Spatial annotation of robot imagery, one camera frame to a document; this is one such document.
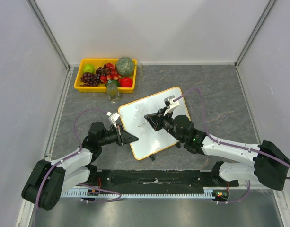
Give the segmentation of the yellow framed whiteboard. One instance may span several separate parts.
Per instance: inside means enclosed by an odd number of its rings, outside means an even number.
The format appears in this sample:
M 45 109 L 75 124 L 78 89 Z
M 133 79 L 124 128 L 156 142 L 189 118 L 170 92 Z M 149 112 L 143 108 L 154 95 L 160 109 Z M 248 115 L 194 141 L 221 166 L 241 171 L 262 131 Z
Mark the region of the yellow framed whiteboard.
M 165 98 L 169 96 L 177 98 L 181 95 L 180 87 L 172 87 L 118 108 L 124 129 L 139 138 L 137 142 L 130 144 L 135 159 L 142 160 L 177 143 L 177 140 L 164 129 L 155 131 L 149 123 L 138 126 L 145 121 L 145 115 L 156 113 L 166 106 Z

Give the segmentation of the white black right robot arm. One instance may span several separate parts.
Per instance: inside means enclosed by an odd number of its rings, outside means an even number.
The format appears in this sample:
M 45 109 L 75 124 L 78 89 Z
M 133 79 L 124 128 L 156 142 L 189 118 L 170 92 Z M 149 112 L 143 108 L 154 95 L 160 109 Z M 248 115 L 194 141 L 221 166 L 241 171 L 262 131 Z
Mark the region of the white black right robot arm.
M 213 137 L 194 127 L 186 115 L 175 118 L 160 109 L 144 116 L 155 131 L 164 129 L 183 143 L 192 154 L 219 156 L 234 163 L 216 163 L 210 174 L 211 183 L 221 186 L 234 180 L 258 181 L 263 186 L 281 191 L 287 178 L 290 160 L 272 142 L 244 144 Z

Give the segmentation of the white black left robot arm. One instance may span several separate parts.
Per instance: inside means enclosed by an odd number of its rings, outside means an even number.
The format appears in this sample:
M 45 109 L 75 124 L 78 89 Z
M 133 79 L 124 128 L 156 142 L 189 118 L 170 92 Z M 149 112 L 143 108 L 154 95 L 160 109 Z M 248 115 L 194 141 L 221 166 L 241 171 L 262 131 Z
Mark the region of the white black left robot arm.
M 97 174 L 89 167 L 109 144 L 123 146 L 138 141 L 138 137 L 124 130 L 120 124 L 106 129 L 102 122 L 91 124 L 88 135 L 74 152 L 57 160 L 38 161 L 34 166 L 21 197 L 38 208 L 51 210 L 62 194 L 72 187 L 84 183 L 92 186 Z

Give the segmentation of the red tomato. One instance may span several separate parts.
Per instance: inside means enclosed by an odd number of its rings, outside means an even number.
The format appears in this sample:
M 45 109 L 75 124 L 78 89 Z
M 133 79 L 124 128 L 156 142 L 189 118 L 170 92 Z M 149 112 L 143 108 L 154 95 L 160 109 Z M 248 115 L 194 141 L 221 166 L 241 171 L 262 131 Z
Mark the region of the red tomato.
M 130 77 L 123 77 L 120 80 L 120 87 L 132 87 L 133 80 Z

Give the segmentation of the green avocado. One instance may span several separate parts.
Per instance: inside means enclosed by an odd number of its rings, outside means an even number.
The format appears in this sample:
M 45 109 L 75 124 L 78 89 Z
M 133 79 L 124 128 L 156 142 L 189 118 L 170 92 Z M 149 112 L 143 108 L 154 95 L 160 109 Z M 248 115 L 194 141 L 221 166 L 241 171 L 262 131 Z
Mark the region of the green avocado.
M 117 81 L 117 80 L 108 80 L 106 83 L 105 83 L 105 86 L 109 86 L 111 84 L 114 84 L 115 86 L 119 87 L 120 86 L 120 83 Z

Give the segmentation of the green netted melon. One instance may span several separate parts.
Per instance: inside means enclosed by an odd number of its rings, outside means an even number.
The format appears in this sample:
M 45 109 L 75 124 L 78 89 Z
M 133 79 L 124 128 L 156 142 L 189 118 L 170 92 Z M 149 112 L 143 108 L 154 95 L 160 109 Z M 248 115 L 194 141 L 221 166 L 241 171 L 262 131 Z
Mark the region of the green netted melon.
M 134 62 L 130 57 L 121 57 L 116 63 L 116 68 L 121 76 L 130 76 L 134 72 Z

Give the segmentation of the red cherry bunch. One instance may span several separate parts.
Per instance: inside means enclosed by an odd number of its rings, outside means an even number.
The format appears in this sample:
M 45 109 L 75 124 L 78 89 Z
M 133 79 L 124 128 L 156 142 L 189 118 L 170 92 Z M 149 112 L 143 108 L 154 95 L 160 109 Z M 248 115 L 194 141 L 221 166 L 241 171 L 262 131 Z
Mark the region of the red cherry bunch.
M 97 74 L 99 75 L 102 83 L 106 83 L 108 80 L 118 80 L 121 78 L 116 66 L 110 62 L 104 64 L 102 67 L 99 67 L 97 69 Z

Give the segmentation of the dark purple grape bunch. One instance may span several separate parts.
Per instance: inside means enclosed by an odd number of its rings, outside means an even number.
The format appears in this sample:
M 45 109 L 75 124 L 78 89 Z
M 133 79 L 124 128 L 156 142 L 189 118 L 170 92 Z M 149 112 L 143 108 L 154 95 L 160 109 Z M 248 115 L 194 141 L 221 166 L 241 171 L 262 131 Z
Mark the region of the dark purple grape bunch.
M 83 87 L 98 87 L 102 82 L 97 74 L 97 69 L 93 73 L 83 73 L 80 77 Z

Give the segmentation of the green apple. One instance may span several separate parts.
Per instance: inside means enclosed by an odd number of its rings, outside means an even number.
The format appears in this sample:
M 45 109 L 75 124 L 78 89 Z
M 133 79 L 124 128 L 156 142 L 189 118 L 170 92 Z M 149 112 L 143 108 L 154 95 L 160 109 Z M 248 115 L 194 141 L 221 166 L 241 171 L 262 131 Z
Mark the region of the green apple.
M 95 68 L 91 64 L 86 64 L 83 67 L 83 73 L 93 73 L 95 71 Z

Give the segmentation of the yellow plastic fruit tray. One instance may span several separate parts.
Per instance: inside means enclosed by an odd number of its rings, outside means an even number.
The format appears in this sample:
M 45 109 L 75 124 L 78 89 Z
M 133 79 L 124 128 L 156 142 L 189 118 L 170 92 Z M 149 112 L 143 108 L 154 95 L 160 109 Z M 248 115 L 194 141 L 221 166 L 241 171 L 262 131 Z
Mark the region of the yellow plastic fruit tray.
M 117 69 L 118 59 L 84 58 L 75 78 L 74 88 L 80 92 L 105 93 L 108 82 L 118 86 L 120 93 L 132 93 L 135 88 L 137 60 L 132 59 L 132 72 L 122 75 Z

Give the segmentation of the aluminium frame post left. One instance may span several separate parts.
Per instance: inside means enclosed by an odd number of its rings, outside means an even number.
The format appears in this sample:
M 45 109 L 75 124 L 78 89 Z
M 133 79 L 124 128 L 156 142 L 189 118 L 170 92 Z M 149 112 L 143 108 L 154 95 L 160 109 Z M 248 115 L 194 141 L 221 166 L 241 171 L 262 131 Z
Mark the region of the aluminium frame post left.
M 57 42 L 50 26 L 48 25 L 42 11 L 40 10 L 40 7 L 38 6 L 36 0 L 26 0 L 28 5 L 30 6 L 33 14 L 35 15 L 36 19 L 38 20 L 39 24 L 41 25 L 46 37 L 50 41 L 53 49 L 56 51 L 59 59 L 61 60 L 63 66 L 69 71 L 71 69 L 71 66 L 66 59 L 59 43 Z

